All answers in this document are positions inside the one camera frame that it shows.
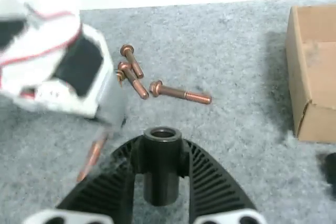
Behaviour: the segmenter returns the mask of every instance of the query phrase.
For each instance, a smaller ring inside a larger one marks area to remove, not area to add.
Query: bolt
[[[169,95],[170,97],[176,97],[193,102],[199,102],[203,104],[210,104],[212,97],[205,94],[197,94],[193,92],[186,92],[180,89],[173,89],[166,87],[162,84],[162,81],[153,81],[149,87],[150,92],[154,97],[158,97],[160,94]]]
[[[118,69],[125,73],[126,78],[132,84],[132,86],[134,87],[134,89],[136,90],[136,92],[139,94],[139,96],[142,99],[145,100],[149,97],[147,90],[144,88],[141,82],[133,74],[131,64],[127,62],[120,62],[118,64]]]
[[[143,72],[140,68],[139,63],[136,61],[134,57],[134,48],[131,45],[123,45],[120,48],[120,54],[126,57],[127,61],[132,65],[132,69],[137,76],[137,78],[143,78]]]
[[[120,83],[120,86],[122,87],[122,82],[126,78],[126,76],[125,76],[125,73],[120,69],[117,70],[117,78],[118,78],[118,82]]]

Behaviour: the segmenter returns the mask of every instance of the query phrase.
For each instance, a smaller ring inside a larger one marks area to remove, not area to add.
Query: black panel
[[[199,216],[238,209],[255,209],[254,204],[209,153],[182,139],[173,128],[156,127],[116,149],[100,173],[89,174],[57,207],[110,216],[115,224],[131,224],[136,174],[151,178],[144,183],[144,198],[154,206],[177,199],[175,176],[190,177],[189,223]],[[167,197],[167,191],[173,191]]]
[[[83,34],[68,47],[57,67],[54,77],[69,83],[79,97],[85,96],[91,88],[103,58],[97,45]]]
[[[0,48],[7,46],[25,27],[25,20],[0,20]]]

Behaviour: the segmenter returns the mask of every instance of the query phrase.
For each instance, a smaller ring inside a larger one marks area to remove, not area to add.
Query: ribbed black plastic
[[[176,134],[149,135],[158,129]],[[144,174],[144,197],[154,206],[173,203],[178,196],[176,178],[189,176],[190,224],[198,216],[255,209],[240,186],[209,153],[168,127],[148,129],[144,135],[120,146],[111,154],[107,168],[104,164],[98,175],[89,175],[57,208],[104,214],[116,224],[131,224],[137,173]]]
[[[202,215],[255,209],[245,192],[209,153],[195,143],[187,143],[190,147],[189,223]]]
[[[102,172],[85,178],[57,208],[107,215],[114,223],[132,223],[135,171],[131,151],[136,139],[115,150]]]

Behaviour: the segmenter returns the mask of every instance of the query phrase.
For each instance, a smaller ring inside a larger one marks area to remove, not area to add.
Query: floor
[[[165,96],[144,101],[124,82],[128,119],[100,160],[149,127],[175,127],[227,169],[269,224],[335,224],[336,201],[319,157],[336,146],[294,138],[285,54],[290,7],[335,2],[82,11],[83,22],[104,34],[116,64],[123,60],[121,45],[134,46],[146,88],[161,79],[213,96],[210,105]],[[28,113],[0,98],[0,223],[20,223],[57,205],[75,186],[95,130],[84,119]],[[188,223],[187,178],[181,179],[178,201],[167,208],[149,206],[141,185],[140,177],[134,224]]]

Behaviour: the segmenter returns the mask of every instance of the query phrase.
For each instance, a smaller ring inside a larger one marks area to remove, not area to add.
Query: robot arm
[[[103,35],[68,11],[42,15],[19,0],[0,6],[0,94],[30,111],[76,114],[118,130],[125,98]]]
[[[136,174],[143,174],[144,199],[156,207],[174,203],[179,178],[188,176],[190,224],[267,224],[231,175],[170,127],[147,129],[127,141],[57,209],[32,215],[23,224],[51,223],[55,218],[65,224],[131,224]]]

